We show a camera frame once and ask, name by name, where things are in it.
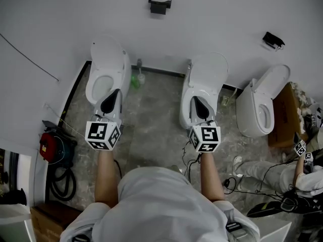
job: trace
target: wall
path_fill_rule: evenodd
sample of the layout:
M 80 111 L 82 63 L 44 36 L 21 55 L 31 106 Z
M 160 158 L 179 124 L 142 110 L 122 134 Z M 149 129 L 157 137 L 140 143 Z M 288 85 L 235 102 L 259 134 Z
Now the wall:
M 227 84 L 244 88 L 273 64 L 284 63 L 292 80 L 323 98 L 323 0 L 173 0 L 165 16 L 151 15 L 148 0 L 66 0 L 90 58 L 96 33 L 108 31 L 133 64 L 185 72 L 186 58 L 221 52 L 230 66 Z M 286 43 L 282 51 L 260 46 L 269 31 Z
M 24 221 L 0 225 L 0 238 L 5 242 L 30 241 Z
M 84 63 L 64 0 L 0 0 L 0 33 L 45 68 L 42 72 L 0 37 L 0 148 L 36 156 L 41 120 L 57 118 Z
M 133 64 L 184 73 L 188 58 L 221 52 L 227 84 L 243 88 L 273 64 L 323 100 L 323 0 L 173 0 L 165 16 L 148 0 L 0 0 L 0 33 L 61 81 L 57 83 L 0 39 L 0 147 L 35 155 L 42 119 L 60 112 L 73 79 L 90 59 L 92 38 L 114 35 Z M 260 46 L 266 31 L 282 38 L 282 51 Z

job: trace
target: concrete floor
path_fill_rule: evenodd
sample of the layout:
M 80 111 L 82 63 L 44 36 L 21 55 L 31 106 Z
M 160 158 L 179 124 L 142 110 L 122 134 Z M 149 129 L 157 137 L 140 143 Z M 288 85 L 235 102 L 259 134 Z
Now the concrete floor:
M 78 85 L 65 118 L 69 125 L 82 134 L 85 133 L 86 121 L 93 114 L 93 106 L 85 96 L 89 71 L 90 67 Z M 131 86 L 123 105 L 124 129 L 121 140 L 114 149 L 115 159 L 120 163 L 123 175 L 141 166 L 177 165 L 185 171 L 182 156 L 188 138 L 186 131 L 179 124 L 184 79 L 150 72 L 145 72 L 145 75 L 146 83 L 139 89 Z M 222 106 L 220 103 L 223 95 L 231 96 L 232 93 L 230 90 L 221 90 L 216 115 L 218 126 L 221 127 L 222 142 L 214 153 L 214 160 L 222 180 L 232 176 L 232 160 L 236 155 L 241 155 L 243 160 L 281 161 L 280 150 L 269 148 L 267 137 L 253 139 L 240 134 L 236 123 L 236 97 L 233 97 L 228 106 Z M 75 135 L 78 141 L 72 168 L 77 180 L 77 191 L 74 198 L 65 203 L 83 210 L 94 202 L 98 152 L 91 149 L 81 136 L 68 127 L 65 128 Z M 192 145 L 187 145 L 185 163 L 195 159 L 197 154 Z M 191 182 L 197 190 L 200 190 L 199 174 L 199 164 L 192 165 Z M 272 201 L 266 196 L 238 192 L 226 197 L 244 214 L 256 204 Z M 297 214 L 279 213 L 268 218 L 292 221 L 286 241 L 294 241 L 300 217 Z

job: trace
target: smart toilet seat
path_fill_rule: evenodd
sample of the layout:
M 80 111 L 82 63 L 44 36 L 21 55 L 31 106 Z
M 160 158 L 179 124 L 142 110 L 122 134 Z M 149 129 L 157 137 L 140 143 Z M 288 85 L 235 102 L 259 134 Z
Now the smart toilet seat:
M 208 53 L 192 61 L 182 91 L 180 123 L 183 128 L 189 129 L 192 125 L 190 102 L 194 96 L 205 99 L 216 114 L 219 92 L 227 77 L 228 63 L 221 54 Z
M 249 137 L 269 134 L 275 125 L 273 99 L 286 85 L 290 68 L 276 65 L 257 81 L 252 79 L 236 100 L 239 131 Z
M 120 89 L 124 101 L 131 80 L 129 56 L 111 36 L 103 34 L 91 45 L 92 65 L 86 85 L 86 98 L 95 105 L 110 90 Z

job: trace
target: leg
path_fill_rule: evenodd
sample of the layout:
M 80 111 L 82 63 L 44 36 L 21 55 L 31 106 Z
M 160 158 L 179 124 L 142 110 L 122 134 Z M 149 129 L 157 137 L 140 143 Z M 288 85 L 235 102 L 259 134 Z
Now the leg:
M 240 191 L 255 193 L 256 190 L 260 189 L 260 184 L 261 184 L 261 181 L 259 181 L 258 179 L 255 179 L 254 177 L 251 177 L 251 176 L 244 176 L 242 177 L 237 188 Z M 272 190 L 272 188 L 266 184 L 262 184 L 261 191 L 264 192 L 266 190 Z
M 263 180 L 264 184 L 270 186 L 273 190 L 282 193 L 279 181 L 281 173 L 286 168 L 286 166 L 273 166 L 275 166 L 275 163 L 267 161 L 249 161 L 237 166 L 235 168 L 235 172 L 237 174 L 251 176 L 259 180 L 260 182 Z

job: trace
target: toilet lid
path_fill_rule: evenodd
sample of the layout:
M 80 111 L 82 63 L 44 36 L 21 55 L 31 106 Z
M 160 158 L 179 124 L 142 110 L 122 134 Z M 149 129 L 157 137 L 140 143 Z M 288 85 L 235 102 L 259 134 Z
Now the toilet lid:
M 91 56 L 99 70 L 121 71 L 124 68 L 124 54 L 120 44 L 109 35 L 96 37 L 91 45 Z
M 192 61 L 192 70 L 189 79 L 191 87 L 194 84 L 220 91 L 228 78 L 228 63 L 219 53 L 200 55 Z
M 291 70 L 288 66 L 273 66 L 252 87 L 252 91 L 265 94 L 274 99 L 287 84 L 290 75 Z

